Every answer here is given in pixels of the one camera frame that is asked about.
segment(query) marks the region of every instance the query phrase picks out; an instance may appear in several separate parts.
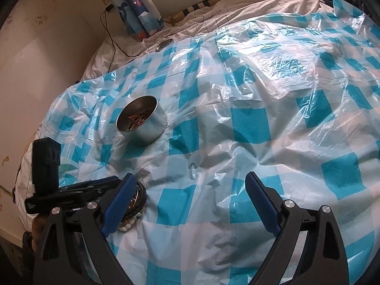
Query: open tin can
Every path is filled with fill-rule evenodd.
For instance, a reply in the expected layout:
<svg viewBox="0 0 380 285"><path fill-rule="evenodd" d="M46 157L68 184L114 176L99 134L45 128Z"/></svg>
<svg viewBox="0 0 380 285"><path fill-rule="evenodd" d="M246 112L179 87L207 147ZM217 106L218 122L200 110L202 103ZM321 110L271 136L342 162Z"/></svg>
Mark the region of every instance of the open tin can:
<svg viewBox="0 0 380 285"><path fill-rule="evenodd" d="M168 125L168 116L154 96L142 96L129 103L116 121L117 130L136 147L158 139Z"/></svg>

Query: hand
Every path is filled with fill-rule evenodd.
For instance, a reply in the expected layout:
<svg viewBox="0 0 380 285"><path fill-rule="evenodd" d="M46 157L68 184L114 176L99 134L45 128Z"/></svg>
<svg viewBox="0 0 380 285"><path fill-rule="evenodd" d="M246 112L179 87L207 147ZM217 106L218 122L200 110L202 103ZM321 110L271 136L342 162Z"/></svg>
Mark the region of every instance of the hand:
<svg viewBox="0 0 380 285"><path fill-rule="evenodd" d="M42 232L44 231L46 221L49 217L49 214L39 214L33 219L32 222L32 249L33 252L37 253L38 243L41 239Z"/></svg>

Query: white bedsheet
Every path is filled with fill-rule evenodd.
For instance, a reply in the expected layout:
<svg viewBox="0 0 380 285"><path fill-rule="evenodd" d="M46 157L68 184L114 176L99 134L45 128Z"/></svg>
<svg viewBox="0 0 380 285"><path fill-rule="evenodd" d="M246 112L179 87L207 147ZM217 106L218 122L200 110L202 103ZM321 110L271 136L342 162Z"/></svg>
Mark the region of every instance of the white bedsheet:
<svg viewBox="0 0 380 285"><path fill-rule="evenodd" d="M141 43L135 43L125 36L113 36L113 39L128 55L139 55L155 51L157 45L165 39L172 38L179 41L196 35L212 32L218 27L226 26L244 19L257 17L269 13L299 13L301 15L312 14L319 11L332 11L332 8L323 4L320 0L221 0L213 7L205 7L196 10L185 17L175 26L166 25L155 35L145 39ZM110 39L106 39L98 51L90 60L82 80L94 79L108 72L113 55L113 46ZM116 47L115 57L111 71L128 62L128 58ZM16 202L18 212L25 229L31 231L34 215L28 215L25 206L21 203L26 198L33 196L32 184L32 143L22 157L21 170L16 180Z"/></svg>

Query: blue clamp pad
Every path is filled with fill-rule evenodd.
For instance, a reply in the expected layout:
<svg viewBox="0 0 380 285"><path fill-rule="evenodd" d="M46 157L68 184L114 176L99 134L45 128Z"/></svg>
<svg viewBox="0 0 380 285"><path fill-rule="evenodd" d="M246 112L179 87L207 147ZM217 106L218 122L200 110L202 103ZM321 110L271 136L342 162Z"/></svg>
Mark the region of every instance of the blue clamp pad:
<svg viewBox="0 0 380 285"><path fill-rule="evenodd" d="M123 186L103 214L103 226L100 231L104 238L117 230L130 201L136 193L137 181L134 175L127 175L121 183Z"/></svg>
<svg viewBox="0 0 380 285"><path fill-rule="evenodd" d="M255 206L265 229L278 237L281 233L278 212L263 189L263 184L251 172L246 176L246 192Z"/></svg>

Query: black plastic tool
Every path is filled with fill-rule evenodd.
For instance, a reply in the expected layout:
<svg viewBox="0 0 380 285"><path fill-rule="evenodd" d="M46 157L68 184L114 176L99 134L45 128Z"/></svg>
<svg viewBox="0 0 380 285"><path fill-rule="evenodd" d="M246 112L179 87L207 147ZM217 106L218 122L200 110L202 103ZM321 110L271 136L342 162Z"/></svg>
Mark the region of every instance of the black plastic tool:
<svg viewBox="0 0 380 285"><path fill-rule="evenodd" d="M246 176L246 191L265 228L276 237L249 285L278 285L293 254L298 234L307 231L296 272L286 285L348 285L343 240L329 206L302 209L267 188L254 172Z"/></svg>
<svg viewBox="0 0 380 285"><path fill-rule="evenodd" d="M117 229L136 191L136 179L127 174L115 189L97 203L64 212L50 212L35 259L34 285L97 284L90 280L78 255L75 233L82 233L87 250L103 285L133 285L113 255L105 238Z"/></svg>
<svg viewBox="0 0 380 285"><path fill-rule="evenodd" d="M108 190L100 202L63 213L54 208L49 216L34 270L34 284L96 284L81 268L73 242L73 233L82 232L90 257L104 285L133 285L111 252L105 237L116 230L121 213L110 213L118 206L127 176L115 190ZM287 285L348 285L347 259L343 241L330 207L301 209L291 200L283 200L272 188L265 187L255 173L246 176L246 191L265 228L276 237L267 257L249 285L278 285L293 254L300 231L308 231L295 275ZM112 226L107 226L109 215Z"/></svg>
<svg viewBox="0 0 380 285"><path fill-rule="evenodd" d="M83 207L118 186L121 180L107 177L58 187L61 145L51 138L37 139L32 150L32 180L35 193L25 200L28 214L49 213L54 207L65 211Z"/></svg>

